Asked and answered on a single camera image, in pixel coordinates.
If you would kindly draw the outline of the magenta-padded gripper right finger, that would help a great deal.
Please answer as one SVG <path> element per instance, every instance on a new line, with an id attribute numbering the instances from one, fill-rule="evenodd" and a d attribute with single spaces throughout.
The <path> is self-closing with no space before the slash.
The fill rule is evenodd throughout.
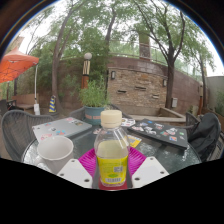
<path id="1" fill-rule="evenodd" d="M 130 148 L 128 170 L 133 188 L 143 187 L 169 175 L 154 156 L 146 157 L 135 148 Z"/>

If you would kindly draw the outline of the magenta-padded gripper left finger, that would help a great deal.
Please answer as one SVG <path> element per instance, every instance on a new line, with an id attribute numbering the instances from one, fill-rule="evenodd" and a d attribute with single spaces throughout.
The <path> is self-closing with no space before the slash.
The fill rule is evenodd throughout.
<path id="1" fill-rule="evenodd" d="M 90 149 L 79 159 L 70 159 L 59 171 L 58 176 L 78 186 L 91 188 L 96 170 L 96 155 Z"/>

